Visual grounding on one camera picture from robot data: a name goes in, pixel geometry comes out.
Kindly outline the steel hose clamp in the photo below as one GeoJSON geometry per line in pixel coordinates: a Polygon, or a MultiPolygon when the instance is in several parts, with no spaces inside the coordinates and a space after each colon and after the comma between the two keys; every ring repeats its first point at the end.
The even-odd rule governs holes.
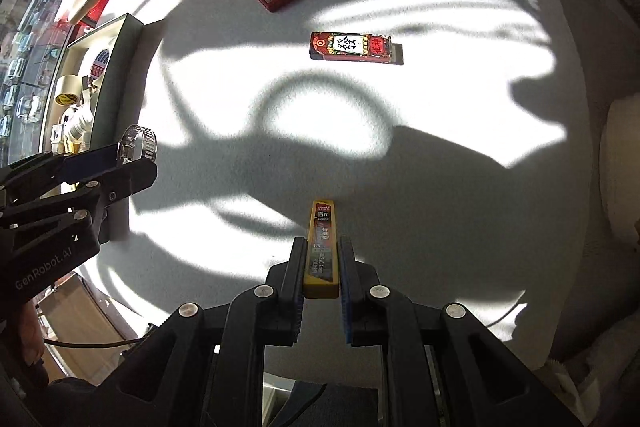
{"type": "Polygon", "coordinates": [[[139,159],[156,161],[157,139],[155,133],[137,124],[129,126],[118,143],[117,162],[128,164],[139,159]]]}

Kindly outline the large white bottle grey label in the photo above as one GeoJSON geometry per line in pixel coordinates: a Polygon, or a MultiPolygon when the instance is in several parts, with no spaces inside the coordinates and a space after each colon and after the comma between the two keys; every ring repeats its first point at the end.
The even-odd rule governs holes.
{"type": "Polygon", "coordinates": [[[70,106],[62,116],[62,138],[74,144],[84,141],[93,126],[94,115],[89,104],[70,106]]]}

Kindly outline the yellow blade refill case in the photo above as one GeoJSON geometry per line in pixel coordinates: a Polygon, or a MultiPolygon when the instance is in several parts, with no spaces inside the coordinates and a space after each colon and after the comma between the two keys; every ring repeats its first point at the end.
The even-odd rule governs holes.
{"type": "Polygon", "coordinates": [[[332,299],[340,295],[337,260],[337,226],[332,200],[311,205],[307,236],[303,291],[308,299],[332,299]]]}

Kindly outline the beige masking tape roll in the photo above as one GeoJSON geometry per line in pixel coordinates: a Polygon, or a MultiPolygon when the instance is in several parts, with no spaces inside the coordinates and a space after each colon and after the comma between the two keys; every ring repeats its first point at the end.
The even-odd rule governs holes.
{"type": "Polygon", "coordinates": [[[81,78],[74,74],[63,75],[55,83],[54,101],[58,106],[77,104],[82,95],[81,78]]]}

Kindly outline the grey shallow storage tray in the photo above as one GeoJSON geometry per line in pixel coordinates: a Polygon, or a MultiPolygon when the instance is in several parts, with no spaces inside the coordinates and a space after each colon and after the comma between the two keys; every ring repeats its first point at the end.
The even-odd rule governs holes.
{"type": "Polygon", "coordinates": [[[39,137],[41,152],[73,152],[98,148],[117,140],[117,114],[126,96],[125,84],[143,28],[140,20],[124,14],[66,44],[44,106],[39,137]],[[111,52],[105,72],[100,78],[91,80],[91,64],[103,49],[111,52]],[[91,131],[85,134],[84,141],[79,144],[62,138],[62,116],[70,106],[58,106],[54,101],[56,80],[68,74],[77,75],[82,81],[81,99],[71,106],[89,104],[94,115],[91,131]]]}

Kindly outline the tape roll with blue-red core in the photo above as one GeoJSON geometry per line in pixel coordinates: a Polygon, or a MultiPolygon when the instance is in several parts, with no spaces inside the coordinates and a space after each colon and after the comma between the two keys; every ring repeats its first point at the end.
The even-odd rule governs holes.
{"type": "Polygon", "coordinates": [[[110,56],[111,52],[109,49],[103,49],[96,54],[90,68],[89,77],[91,80],[96,80],[104,74],[110,56]]]}

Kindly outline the red patterned lighter with cap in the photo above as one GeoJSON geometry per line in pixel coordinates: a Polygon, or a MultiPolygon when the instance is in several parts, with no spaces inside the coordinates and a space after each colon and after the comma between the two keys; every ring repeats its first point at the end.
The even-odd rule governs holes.
{"type": "Polygon", "coordinates": [[[309,56],[315,61],[404,64],[402,46],[389,36],[353,32],[313,32],[309,56]]]}

